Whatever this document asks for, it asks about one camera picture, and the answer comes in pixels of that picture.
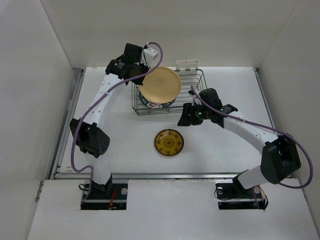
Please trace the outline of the beige plastic plate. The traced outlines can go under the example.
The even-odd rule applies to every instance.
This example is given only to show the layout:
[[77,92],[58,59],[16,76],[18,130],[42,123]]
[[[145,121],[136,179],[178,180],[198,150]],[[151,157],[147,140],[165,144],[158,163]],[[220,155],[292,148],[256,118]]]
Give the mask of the beige plastic plate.
[[139,87],[141,94],[150,102],[165,104],[175,100],[182,90],[182,81],[172,69],[159,66],[146,75],[143,85]]

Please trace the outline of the small yellow patterned plate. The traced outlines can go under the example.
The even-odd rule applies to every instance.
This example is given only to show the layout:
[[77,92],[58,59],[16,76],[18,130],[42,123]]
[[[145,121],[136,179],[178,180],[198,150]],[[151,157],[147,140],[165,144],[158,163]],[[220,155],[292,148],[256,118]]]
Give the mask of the small yellow patterned plate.
[[171,158],[181,153],[185,141],[181,133],[175,129],[164,129],[154,138],[154,147],[163,157]]

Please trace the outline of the white plate blue rim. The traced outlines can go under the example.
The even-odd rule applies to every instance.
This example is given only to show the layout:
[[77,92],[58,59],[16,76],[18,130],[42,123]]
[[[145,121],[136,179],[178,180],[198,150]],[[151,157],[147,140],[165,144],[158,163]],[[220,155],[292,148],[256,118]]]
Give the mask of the white plate blue rim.
[[166,103],[155,103],[155,102],[151,102],[150,100],[148,100],[140,91],[140,89],[138,88],[138,98],[140,100],[140,102],[147,108],[150,109],[162,109],[162,108],[168,108],[170,107],[175,101],[176,99],[166,102]]

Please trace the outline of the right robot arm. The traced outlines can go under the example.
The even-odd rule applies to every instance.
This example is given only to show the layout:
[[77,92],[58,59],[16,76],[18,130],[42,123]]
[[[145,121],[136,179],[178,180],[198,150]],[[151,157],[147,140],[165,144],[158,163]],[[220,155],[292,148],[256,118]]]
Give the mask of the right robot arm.
[[213,88],[188,92],[192,103],[184,103],[178,126],[197,126],[209,120],[252,145],[260,154],[260,165],[247,169],[232,179],[231,190],[243,197],[250,189],[265,183],[274,185],[299,170],[301,161],[295,142],[284,133],[249,121],[236,107],[222,104]]

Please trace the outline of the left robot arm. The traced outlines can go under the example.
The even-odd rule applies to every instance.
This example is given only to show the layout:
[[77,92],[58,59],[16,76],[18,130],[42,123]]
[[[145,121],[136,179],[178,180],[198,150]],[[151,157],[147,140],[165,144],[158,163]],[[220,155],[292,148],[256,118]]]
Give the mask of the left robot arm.
[[83,200],[94,195],[103,199],[111,195],[112,175],[105,157],[110,145],[110,138],[104,132],[107,116],[129,82],[142,85],[158,56],[163,56],[162,50],[155,50],[148,44],[140,47],[127,43],[123,54],[107,65],[103,81],[88,110],[79,119],[71,120],[71,167],[76,173],[90,170],[89,183],[80,185]]

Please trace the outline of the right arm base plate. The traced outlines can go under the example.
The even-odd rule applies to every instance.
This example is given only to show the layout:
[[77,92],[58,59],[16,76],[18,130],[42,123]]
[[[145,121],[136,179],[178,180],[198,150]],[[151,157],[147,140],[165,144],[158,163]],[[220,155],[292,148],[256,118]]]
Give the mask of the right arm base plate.
[[214,196],[219,210],[266,210],[269,199],[262,188],[238,190],[231,182],[217,182]]

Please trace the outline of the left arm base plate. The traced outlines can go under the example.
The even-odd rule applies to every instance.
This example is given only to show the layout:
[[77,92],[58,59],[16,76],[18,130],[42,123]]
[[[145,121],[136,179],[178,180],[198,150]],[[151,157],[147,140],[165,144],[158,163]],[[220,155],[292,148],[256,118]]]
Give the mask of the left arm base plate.
[[89,183],[80,184],[79,189],[82,190],[80,204],[81,210],[126,210],[127,209],[127,196],[128,196],[128,183],[116,182],[112,184],[110,193],[106,194],[97,189],[92,188],[89,193]]

